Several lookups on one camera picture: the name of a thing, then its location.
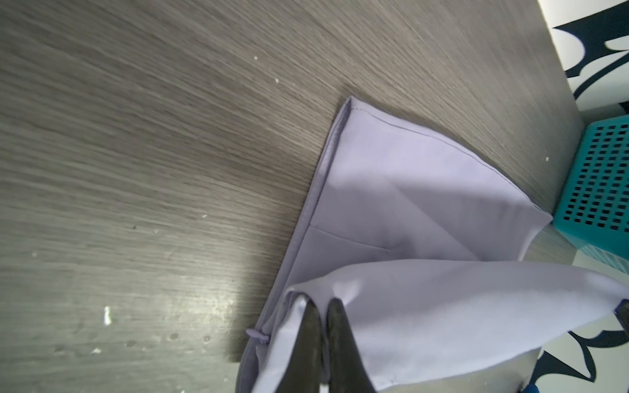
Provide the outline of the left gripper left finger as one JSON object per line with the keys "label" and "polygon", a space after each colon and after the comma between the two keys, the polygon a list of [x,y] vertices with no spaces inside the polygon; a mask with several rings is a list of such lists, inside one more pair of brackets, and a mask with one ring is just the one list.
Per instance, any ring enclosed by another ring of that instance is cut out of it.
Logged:
{"label": "left gripper left finger", "polygon": [[277,393],[317,393],[323,361],[323,330],[319,311],[312,301],[306,303],[288,367]]}

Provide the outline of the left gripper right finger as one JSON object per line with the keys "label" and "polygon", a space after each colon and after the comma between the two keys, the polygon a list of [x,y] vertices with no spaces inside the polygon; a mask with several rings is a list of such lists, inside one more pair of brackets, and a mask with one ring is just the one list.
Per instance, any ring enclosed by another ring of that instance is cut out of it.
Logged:
{"label": "left gripper right finger", "polygon": [[342,301],[332,299],[327,312],[329,340],[329,391],[375,393],[360,358],[355,337]]}

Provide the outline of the lavender skirt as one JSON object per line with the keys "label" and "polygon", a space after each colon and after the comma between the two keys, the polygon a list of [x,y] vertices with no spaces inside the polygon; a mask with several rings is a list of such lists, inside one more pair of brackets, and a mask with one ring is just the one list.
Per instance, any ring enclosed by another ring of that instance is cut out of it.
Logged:
{"label": "lavender skirt", "polygon": [[474,373],[611,314],[627,286],[524,257],[551,221],[443,134],[348,98],[337,113],[239,392],[272,392],[305,315],[344,305],[373,387]]}

